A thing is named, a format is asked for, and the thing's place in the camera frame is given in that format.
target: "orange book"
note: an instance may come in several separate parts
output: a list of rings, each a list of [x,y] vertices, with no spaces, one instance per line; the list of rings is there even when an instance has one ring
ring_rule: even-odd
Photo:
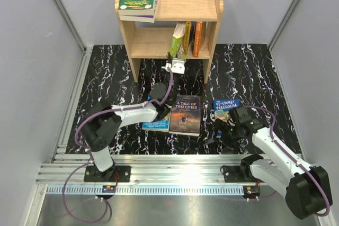
[[[206,37],[206,21],[197,21],[195,25],[195,35],[194,35],[194,46],[193,46],[193,56],[198,57],[200,48]]]

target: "gray floor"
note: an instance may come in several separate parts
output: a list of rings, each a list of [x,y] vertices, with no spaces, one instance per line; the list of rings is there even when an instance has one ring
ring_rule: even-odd
[[[104,211],[99,201],[79,204],[87,195],[67,196],[74,215],[83,220],[95,220]],[[112,226],[227,226],[227,225],[319,225],[311,216],[299,220],[287,208],[284,199],[275,197],[260,202],[236,202],[220,196],[115,196],[111,198],[112,217],[107,215],[96,225]],[[61,195],[47,195],[39,219],[39,226],[84,225],[64,215]]]

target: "bookshelf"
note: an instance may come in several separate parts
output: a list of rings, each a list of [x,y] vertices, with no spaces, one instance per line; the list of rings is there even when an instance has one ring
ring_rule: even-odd
[[[140,61],[143,58],[165,59],[171,47],[174,28],[138,28],[134,21],[122,21],[118,14],[119,0],[115,0],[122,38],[135,82],[138,81]],[[156,21],[207,21],[205,41],[195,58],[192,49],[187,59],[202,60],[204,82],[207,83],[217,43],[223,0],[160,0]]]

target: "black marble tabletop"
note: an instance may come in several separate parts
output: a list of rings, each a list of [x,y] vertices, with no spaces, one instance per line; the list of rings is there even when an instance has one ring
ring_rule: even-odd
[[[94,46],[66,153],[85,153],[75,145],[74,134],[79,121],[93,105],[99,100],[115,105],[146,101],[152,86],[162,80],[160,74],[164,63],[165,60],[159,59],[142,60],[139,81],[135,83],[124,46]],[[219,154],[224,148],[219,140],[206,144],[213,133],[213,100],[233,98],[244,105],[261,106],[272,111],[277,118],[274,132],[292,151],[301,153],[275,66],[265,44],[217,44],[207,84],[203,83],[201,61],[188,60],[179,93],[201,96],[199,137],[144,131],[138,123],[118,131],[111,144],[111,153]],[[250,111],[253,116],[260,115],[265,121],[270,121],[268,115]],[[240,151],[260,152],[246,139],[241,141]]]

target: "vertical metal post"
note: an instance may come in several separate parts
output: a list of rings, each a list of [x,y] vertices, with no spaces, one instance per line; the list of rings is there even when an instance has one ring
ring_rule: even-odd
[[[76,31],[73,22],[71,21],[63,3],[61,0],[53,0],[55,2],[55,5],[57,6],[57,8],[59,9],[61,16],[63,17],[63,19],[65,20],[70,32],[72,33],[72,35],[74,36],[74,39],[77,41],[82,53],[85,53],[86,50],[86,45],[84,44],[83,40],[81,39],[80,35],[78,34],[78,32]]]
[[[288,20],[291,18],[292,13],[296,9],[297,5],[299,4],[300,0],[293,0],[290,7],[288,8],[284,18],[282,19],[277,31],[275,32],[271,42],[269,43],[269,50],[272,51],[276,41],[278,40],[279,36],[281,35],[281,32],[285,28],[286,24],[288,23]]]

